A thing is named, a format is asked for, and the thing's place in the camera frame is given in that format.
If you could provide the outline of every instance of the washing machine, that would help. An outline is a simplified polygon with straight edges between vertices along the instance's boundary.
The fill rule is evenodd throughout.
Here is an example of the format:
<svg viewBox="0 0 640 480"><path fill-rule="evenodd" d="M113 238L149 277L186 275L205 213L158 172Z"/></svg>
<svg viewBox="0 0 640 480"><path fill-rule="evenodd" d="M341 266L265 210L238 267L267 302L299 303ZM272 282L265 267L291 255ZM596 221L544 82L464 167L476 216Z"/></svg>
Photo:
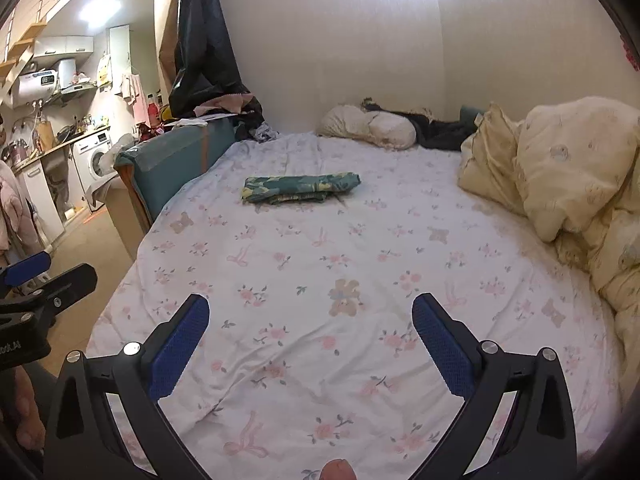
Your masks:
<svg viewBox="0 0 640 480"><path fill-rule="evenodd" d="M101 132L74 143L74 162L84 191L84 198L91 211L99 209L102 202L96 202L93 205L91 197L87 195L87 189L104 176L99 163L102 156L110 149L111 141L107 132Z"/></svg>

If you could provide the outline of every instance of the folded green garment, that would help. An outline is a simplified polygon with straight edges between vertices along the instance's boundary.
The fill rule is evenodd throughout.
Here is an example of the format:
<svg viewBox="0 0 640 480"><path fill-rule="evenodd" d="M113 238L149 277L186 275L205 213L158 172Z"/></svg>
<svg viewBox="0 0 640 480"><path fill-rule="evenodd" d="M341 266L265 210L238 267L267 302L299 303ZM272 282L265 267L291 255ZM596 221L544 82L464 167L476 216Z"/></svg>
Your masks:
<svg viewBox="0 0 640 480"><path fill-rule="evenodd" d="M245 202L277 204L289 200L322 202L328 195L350 191L360 183L355 173L319 176L250 176L242 188Z"/></svg>

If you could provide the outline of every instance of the cutting board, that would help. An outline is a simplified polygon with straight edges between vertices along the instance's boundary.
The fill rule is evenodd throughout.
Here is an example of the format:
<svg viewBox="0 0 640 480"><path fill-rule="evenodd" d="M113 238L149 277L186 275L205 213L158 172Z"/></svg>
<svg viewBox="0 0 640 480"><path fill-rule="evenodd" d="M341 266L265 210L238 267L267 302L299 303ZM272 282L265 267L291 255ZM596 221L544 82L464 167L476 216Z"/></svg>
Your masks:
<svg viewBox="0 0 640 480"><path fill-rule="evenodd" d="M53 128L49 121L42 121L38 124L38 137L40 137L40 143L44 152L48 152L53 148L54 136Z"/></svg>

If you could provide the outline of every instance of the range hood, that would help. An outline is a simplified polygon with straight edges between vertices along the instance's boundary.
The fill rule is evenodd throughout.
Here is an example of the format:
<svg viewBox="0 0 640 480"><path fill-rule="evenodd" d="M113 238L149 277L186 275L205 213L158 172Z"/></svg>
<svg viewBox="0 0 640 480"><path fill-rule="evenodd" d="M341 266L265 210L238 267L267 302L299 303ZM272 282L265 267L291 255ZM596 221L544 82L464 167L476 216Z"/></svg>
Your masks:
<svg viewBox="0 0 640 480"><path fill-rule="evenodd" d="M95 92L97 86L94 83L78 83L77 85L71 85L64 90L61 90L57 94L51 96L51 98L45 103L46 105L66 105L69 101L79 99L89 92Z"/></svg>

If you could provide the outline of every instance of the pink coat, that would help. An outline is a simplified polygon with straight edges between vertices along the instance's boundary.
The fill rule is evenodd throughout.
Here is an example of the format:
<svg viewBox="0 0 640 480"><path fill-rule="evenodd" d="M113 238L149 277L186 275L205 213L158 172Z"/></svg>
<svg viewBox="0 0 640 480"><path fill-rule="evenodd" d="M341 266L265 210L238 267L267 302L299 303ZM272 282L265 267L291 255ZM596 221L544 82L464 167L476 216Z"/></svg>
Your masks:
<svg viewBox="0 0 640 480"><path fill-rule="evenodd" d="M36 228L31 221L29 206L13 171L0 160L0 205L7 214L11 229L19 236L27 254L42 250ZM4 219L0 219L0 251L9 248L9 235Z"/></svg>

